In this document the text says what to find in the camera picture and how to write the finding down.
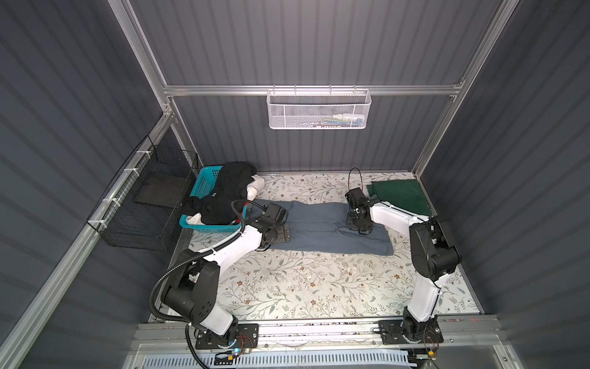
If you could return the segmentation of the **grey-blue t-shirt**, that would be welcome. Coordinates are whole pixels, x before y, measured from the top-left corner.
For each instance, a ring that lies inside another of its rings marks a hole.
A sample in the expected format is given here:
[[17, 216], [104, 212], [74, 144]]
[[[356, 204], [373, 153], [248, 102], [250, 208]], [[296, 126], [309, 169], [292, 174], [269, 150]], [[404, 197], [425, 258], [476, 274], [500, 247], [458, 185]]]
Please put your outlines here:
[[287, 210], [286, 225], [291, 240], [274, 244], [272, 250], [324, 252], [344, 255], [393, 255], [387, 229], [379, 224], [368, 235], [347, 228], [345, 203], [304, 204], [300, 201], [275, 201]]

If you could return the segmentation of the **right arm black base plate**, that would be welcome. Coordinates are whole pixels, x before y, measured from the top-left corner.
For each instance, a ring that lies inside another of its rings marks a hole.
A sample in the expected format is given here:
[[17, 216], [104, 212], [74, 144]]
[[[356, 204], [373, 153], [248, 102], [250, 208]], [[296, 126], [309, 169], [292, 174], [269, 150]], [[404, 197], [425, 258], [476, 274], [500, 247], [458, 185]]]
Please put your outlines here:
[[442, 331], [436, 318], [424, 322], [413, 318], [386, 319], [377, 323], [373, 330], [384, 344], [438, 344], [444, 343]]

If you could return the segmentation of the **teal plastic laundry basket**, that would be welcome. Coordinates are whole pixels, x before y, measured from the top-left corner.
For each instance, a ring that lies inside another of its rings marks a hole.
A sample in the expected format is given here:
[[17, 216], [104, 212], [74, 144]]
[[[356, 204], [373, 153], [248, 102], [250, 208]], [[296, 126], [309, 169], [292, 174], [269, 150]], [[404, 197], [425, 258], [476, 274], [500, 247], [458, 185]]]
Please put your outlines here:
[[[200, 170], [190, 196], [204, 198], [213, 192], [222, 165], [207, 166]], [[182, 228], [192, 229], [200, 233], [233, 233], [240, 229], [240, 221], [225, 225], [188, 224], [187, 215], [181, 215], [179, 224]]]

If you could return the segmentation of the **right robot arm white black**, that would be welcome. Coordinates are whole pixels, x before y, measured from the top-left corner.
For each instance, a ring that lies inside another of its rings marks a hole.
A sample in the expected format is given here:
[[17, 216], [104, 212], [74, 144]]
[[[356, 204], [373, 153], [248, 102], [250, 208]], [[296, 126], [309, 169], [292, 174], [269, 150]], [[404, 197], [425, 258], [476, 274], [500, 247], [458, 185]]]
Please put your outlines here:
[[368, 198], [361, 188], [350, 189], [345, 199], [349, 205], [348, 229], [368, 235], [375, 224], [381, 224], [410, 240], [412, 266], [418, 276], [401, 323], [397, 327], [380, 328], [384, 341], [400, 335], [410, 344], [442, 343], [436, 304], [442, 288], [462, 262], [446, 222], [438, 216], [428, 218], [375, 197]]

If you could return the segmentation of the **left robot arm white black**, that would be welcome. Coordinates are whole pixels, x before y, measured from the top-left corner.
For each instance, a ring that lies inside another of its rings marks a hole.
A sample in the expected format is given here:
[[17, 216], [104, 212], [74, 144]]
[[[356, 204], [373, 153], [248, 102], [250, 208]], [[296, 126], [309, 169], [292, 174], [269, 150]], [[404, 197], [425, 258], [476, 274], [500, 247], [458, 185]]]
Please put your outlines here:
[[247, 203], [237, 200], [231, 204], [239, 220], [235, 233], [202, 252], [187, 249], [178, 255], [176, 264], [152, 288], [148, 300], [152, 315], [204, 329], [223, 346], [232, 346], [238, 336], [238, 319], [217, 303], [221, 275], [251, 252], [290, 241], [287, 209], [273, 202], [254, 202], [261, 214], [246, 219], [238, 206]]

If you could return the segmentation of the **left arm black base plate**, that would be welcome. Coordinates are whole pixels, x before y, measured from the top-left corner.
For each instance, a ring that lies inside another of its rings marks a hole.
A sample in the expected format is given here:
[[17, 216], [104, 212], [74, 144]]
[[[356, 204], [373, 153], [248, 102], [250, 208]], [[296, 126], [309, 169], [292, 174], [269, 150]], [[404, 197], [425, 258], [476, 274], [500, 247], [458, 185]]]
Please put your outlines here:
[[198, 331], [195, 335], [195, 348], [198, 350], [253, 349], [258, 346], [259, 330], [259, 324], [239, 323], [230, 326], [225, 335], [217, 335], [212, 330]]

